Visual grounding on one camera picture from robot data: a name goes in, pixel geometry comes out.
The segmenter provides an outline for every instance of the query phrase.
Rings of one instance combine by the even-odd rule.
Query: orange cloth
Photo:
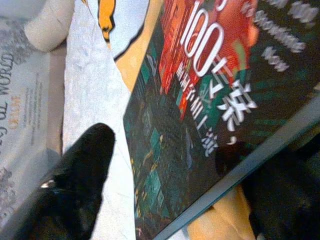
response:
[[[242,187],[230,190],[188,227],[191,240],[255,240]]]

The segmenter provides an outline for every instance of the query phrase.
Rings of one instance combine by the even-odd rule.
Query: newspaper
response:
[[[0,227],[61,153],[64,63],[55,60],[64,54],[37,51],[23,24],[0,17]],[[49,94],[50,86],[56,96]]]

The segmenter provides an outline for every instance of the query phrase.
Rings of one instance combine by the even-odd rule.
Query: book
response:
[[[137,239],[166,239],[320,119],[319,6],[165,0],[124,128]]]

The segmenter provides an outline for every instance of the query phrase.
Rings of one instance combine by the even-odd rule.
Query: book cover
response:
[[[137,239],[156,237],[318,95],[319,5],[164,1],[124,116]]]

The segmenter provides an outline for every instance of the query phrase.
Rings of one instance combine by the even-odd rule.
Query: gray surface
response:
[[[30,19],[37,15],[46,0],[0,0],[0,16]]]

